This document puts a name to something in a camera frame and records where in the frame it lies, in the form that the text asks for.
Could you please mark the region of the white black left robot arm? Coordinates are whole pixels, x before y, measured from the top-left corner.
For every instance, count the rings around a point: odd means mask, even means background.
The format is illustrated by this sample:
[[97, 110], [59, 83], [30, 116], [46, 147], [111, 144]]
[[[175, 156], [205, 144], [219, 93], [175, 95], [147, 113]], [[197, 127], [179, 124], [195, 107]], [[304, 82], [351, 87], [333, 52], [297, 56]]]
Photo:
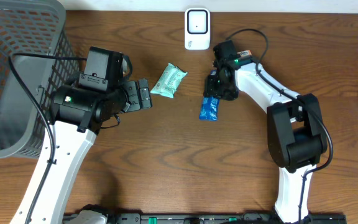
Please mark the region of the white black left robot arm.
[[52, 100], [52, 123], [45, 129], [42, 152], [12, 223], [109, 223], [113, 215], [97, 206], [65, 216], [81, 164], [103, 122], [120, 113], [151, 108], [146, 79], [111, 91], [61, 86]]

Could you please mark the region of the blue Oreo cookie pack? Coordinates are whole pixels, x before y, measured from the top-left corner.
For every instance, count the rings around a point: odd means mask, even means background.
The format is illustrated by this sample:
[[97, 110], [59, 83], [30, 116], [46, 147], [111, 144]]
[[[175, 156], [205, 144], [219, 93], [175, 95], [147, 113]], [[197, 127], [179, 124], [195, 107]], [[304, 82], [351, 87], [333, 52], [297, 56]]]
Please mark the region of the blue Oreo cookie pack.
[[215, 98], [213, 96], [207, 96], [207, 81], [208, 78], [212, 76], [213, 78], [216, 76], [216, 70], [211, 70], [210, 74], [207, 76], [204, 86], [203, 100], [201, 105], [201, 111], [199, 115], [200, 120], [207, 121], [217, 121], [218, 120], [218, 107], [220, 99]]

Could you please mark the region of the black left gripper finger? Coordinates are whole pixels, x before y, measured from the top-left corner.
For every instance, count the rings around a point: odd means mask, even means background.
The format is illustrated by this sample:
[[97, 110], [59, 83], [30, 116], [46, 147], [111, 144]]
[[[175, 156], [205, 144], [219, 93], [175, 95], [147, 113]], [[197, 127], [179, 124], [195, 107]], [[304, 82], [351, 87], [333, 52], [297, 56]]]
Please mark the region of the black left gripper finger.
[[139, 86], [136, 81], [129, 81], [126, 83], [126, 90], [128, 94], [128, 103], [130, 104], [127, 112], [133, 112], [140, 110], [139, 100]]
[[149, 84], [147, 79], [138, 80], [139, 84], [139, 103], [141, 109], [150, 109], [152, 107], [152, 100], [150, 96]]

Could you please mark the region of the small orange carton box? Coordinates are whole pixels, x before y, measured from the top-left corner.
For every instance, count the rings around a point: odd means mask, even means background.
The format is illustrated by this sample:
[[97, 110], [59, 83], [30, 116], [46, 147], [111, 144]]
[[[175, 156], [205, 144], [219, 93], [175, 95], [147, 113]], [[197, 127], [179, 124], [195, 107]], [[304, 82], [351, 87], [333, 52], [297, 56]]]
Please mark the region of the small orange carton box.
[[250, 50], [244, 50], [244, 51], [238, 52], [237, 57], [241, 58], [241, 59], [243, 59], [243, 58], [251, 58], [252, 57], [252, 52]]

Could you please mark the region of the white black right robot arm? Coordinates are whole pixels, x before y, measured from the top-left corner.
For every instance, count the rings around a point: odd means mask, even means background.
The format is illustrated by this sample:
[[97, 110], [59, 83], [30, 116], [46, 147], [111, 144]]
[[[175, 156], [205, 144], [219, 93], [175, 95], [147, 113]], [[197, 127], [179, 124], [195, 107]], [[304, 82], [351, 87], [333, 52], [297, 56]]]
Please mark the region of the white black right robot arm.
[[230, 101], [242, 91], [266, 113], [268, 151], [279, 168], [275, 213], [283, 223], [304, 222], [310, 177], [325, 168], [321, 155], [333, 151], [317, 97], [289, 90], [250, 55], [216, 59], [213, 67], [206, 97]]

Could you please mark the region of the mint green wipes pack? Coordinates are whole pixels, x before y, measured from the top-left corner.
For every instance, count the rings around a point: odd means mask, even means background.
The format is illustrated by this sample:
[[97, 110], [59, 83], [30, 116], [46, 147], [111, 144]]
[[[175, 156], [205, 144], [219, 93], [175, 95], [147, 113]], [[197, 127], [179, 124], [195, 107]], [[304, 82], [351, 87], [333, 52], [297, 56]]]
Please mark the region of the mint green wipes pack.
[[150, 91], [151, 94], [158, 94], [168, 98], [174, 98], [174, 94], [187, 72], [169, 63], [163, 71], [158, 82]]

